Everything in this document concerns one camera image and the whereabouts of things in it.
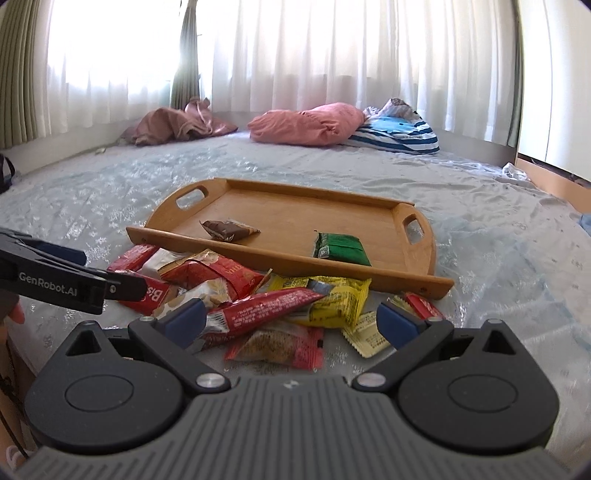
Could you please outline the person right hand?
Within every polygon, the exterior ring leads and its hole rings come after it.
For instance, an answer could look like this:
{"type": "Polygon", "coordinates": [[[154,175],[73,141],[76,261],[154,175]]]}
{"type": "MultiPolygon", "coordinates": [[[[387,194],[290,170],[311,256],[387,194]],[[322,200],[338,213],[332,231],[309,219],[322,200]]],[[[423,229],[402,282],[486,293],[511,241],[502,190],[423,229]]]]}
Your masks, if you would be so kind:
{"type": "Polygon", "coordinates": [[[0,290],[0,320],[1,323],[11,320],[16,324],[23,324],[25,321],[20,297],[3,289],[0,290]]]}

